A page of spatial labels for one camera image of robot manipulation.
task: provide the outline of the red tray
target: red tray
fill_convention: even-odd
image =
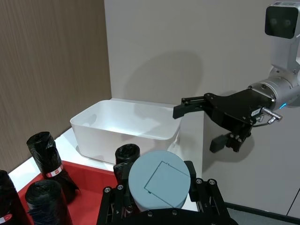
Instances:
[[[95,225],[103,188],[106,186],[114,188],[117,185],[113,172],[65,161],[63,161],[63,165],[80,189],[76,198],[68,205],[73,225]],[[18,192],[26,211],[29,209],[25,200],[25,193],[30,184],[42,179],[42,175],[39,174]],[[34,225],[31,217],[29,215],[28,217],[32,225]]]

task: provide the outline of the white plastic bin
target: white plastic bin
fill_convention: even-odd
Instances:
[[[126,101],[98,102],[71,119],[82,155],[115,163],[115,151],[127,144],[137,144],[141,154],[167,150],[174,142],[180,120],[173,109]]]

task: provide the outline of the black trash bag roll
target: black trash bag roll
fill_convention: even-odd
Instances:
[[[140,148],[136,144],[124,144],[115,153],[116,164],[135,162],[140,156]]]
[[[140,148],[136,144],[125,144],[116,150],[115,156],[116,165],[113,166],[113,172],[118,184],[121,184],[123,179],[127,179],[132,164],[139,158]]]
[[[33,135],[26,143],[43,177],[59,182],[67,202],[71,202],[76,196],[76,190],[79,190],[79,188],[63,168],[55,141],[50,132],[40,132]]]
[[[31,225],[8,173],[0,170],[0,224]]]
[[[25,199],[35,225],[73,225],[58,182],[41,180],[31,184]]]

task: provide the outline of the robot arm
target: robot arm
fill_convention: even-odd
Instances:
[[[275,110],[300,106],[299,15],[299,2],[275,2],[266,10],[265,33],[272,36],[274,44],[271,53],[273,68],[268,79],[226,97],[207,93],[203,97],[183,98],[181,104],[174,107],[175,119],[186,113],[205,111],[212,121],[230,131],[213,139],[210,151],[217,152],[226,146],[238,152],[251,135],[252,128],[281,121],[282,116]],[[268,122],[256,124],[264,115],[270,116]]]

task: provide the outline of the wooden wall panel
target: wooden wall panel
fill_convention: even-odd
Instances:
[[[0,169],[29,158],[31,135],[57,137],[110,98],[103,0],[0,0]]]

